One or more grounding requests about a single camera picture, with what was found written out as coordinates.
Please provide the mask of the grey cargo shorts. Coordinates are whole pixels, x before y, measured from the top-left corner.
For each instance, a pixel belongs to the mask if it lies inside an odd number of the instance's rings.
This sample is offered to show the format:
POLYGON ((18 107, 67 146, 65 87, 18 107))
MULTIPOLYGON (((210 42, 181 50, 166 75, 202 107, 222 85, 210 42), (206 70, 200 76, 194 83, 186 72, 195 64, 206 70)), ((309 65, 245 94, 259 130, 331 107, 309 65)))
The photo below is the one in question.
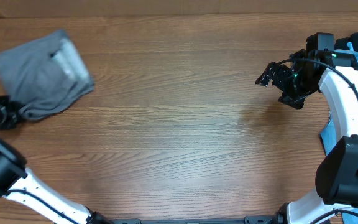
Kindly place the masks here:
POLYGON ((62 29, 1 52, 0 81, 29 121, 59 114, 94 90, 92 75, 62 29))

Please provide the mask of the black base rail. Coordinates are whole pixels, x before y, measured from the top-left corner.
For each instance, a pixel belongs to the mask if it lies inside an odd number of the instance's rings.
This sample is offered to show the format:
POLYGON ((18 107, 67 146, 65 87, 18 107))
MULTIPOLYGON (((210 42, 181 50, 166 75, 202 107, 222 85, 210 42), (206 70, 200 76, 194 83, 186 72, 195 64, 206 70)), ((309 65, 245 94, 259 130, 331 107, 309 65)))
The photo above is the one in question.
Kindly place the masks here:
POLYGON ((182 220, 140 220, 115 219, 113 224, 284 224, 282 215, 251 215, 244 218, 212 218, 212 219, 182 219, 182 220))

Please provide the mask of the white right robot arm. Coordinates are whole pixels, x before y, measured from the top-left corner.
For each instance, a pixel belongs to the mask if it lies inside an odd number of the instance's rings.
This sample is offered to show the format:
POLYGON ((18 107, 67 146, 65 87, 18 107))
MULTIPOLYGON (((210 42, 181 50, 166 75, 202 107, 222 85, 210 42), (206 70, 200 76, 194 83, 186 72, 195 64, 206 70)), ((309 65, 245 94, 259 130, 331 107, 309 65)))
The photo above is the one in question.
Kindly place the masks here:
POLYGON ((318 32, 287 60, 272 62, 256 79, 281 90, 279 102, 301 109, 305 98, 321 92, 329 105, 336 145, 320 163, 315 187, 301 199, 283 204, 259 223, 328 223, 337 214, 358 218, 358 61, 334 49, 334 36, 318 32))

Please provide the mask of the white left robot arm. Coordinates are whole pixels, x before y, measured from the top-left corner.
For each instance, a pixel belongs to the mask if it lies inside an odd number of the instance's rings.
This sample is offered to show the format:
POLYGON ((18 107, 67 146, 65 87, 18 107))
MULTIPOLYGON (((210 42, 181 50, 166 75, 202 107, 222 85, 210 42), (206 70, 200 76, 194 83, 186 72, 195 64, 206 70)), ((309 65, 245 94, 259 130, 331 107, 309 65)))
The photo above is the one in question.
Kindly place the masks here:
MULTIPOLYGON (((0 130, 14 129, 24 118, 21 104, 0 96, 0 130)), ((112 221, 82 204, 60 195, 42 182, 27 160, 15 148, 0 139, 0 198, 21 203, 54 223, 103 224, 112 221)))

